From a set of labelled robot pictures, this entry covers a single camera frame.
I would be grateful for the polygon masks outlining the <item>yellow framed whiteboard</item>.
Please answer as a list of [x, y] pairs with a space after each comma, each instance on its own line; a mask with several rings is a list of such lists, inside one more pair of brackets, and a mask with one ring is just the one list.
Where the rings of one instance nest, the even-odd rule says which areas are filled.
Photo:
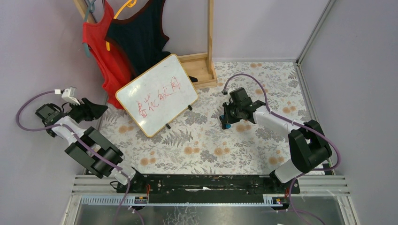
[[116, 99], [147, 137], [153, 137], [197, 101], [182, 63], [171, 54], [116, 92]]

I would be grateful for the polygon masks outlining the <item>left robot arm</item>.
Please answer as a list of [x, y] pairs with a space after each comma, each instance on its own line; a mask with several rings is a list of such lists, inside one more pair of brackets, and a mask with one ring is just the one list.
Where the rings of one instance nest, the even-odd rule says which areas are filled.
[[87, 171], [102, 179], [114, 178], [120, 191], [130, 193], [147, 190], [143, 175], [124, 163], [123, 153], [94, 127], [81, 128], [82, 121], [99, 119], [108, 109], [83, 98], [80, 104], [70, 104], [70, 110], [48, 103], [38, 108], [35, 114], [42, 120], [46, 132], [68, 142], [65, 153]]

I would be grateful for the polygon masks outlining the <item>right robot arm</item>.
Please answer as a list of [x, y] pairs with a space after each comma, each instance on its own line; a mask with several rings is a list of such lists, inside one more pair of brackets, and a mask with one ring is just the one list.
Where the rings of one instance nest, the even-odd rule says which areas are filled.
[[245, 120], [269, 128], [288, 141], [291, 158], [270, 173], [264, 183], [266, 187], [283, 188], [332, 155], [331, 147], [317, 121], [295, 122], [277, 115], [267, 103], [252, 101], [244, 88], [230, 92], [229, 100], [222, 107], [223, 114], [219, 117], [222, 129], [229, 129], [232, 124]]

